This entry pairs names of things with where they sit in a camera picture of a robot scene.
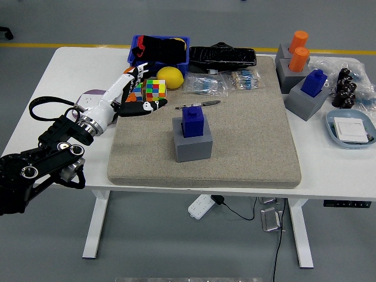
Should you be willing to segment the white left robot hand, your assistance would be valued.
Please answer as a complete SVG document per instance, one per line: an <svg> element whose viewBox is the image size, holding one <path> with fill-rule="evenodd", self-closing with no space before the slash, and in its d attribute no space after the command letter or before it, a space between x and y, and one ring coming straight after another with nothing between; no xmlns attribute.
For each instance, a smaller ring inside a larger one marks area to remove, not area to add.
<svg viewBox="0 0 376 282"><path fill-rule="evenodd" d="M105 92L98 104L85 111L78 125L85 127L94 136L100 136L118 116L133 117L151 114L167 104L166 99L152 102L127 102L132 90L143 80L151 77L154 63L144 63L124 71L119 79Z"/></svg>

